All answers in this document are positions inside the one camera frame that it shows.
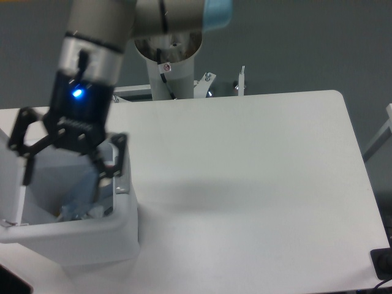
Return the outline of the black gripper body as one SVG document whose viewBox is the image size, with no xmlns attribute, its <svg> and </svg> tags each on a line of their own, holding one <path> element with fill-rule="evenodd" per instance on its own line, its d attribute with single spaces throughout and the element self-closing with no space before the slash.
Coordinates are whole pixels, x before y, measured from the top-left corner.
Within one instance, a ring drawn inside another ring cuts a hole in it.
<svg viewBox="0 0 392 294">
<path fill-rule="evenodd" d="M 49 111 L 43 116 L 55 148 L 87 154 L 106 137 L 105 122 L 114 87 L 57 71 Z"/>
</svg>

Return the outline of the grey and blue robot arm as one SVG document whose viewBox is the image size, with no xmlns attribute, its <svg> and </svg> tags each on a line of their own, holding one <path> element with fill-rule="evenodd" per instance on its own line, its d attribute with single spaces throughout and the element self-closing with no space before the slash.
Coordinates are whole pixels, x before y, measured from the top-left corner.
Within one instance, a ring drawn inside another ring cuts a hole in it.
<svg viewBox="0 0 392 294">
<path fill-rule="evenodd" d="M 118 160 L 106 165 L 98 149 L 130 39 L 223 28 L 231 1 L 74 1 L 45 114 L 21 108 L 8 147 L 26 160 L 23 185 L 32 180 L 36 155 L 48 146 L 89 157 L 99 178 L 120 176 L 127 135 L 109 136 Z"/>
</svg>

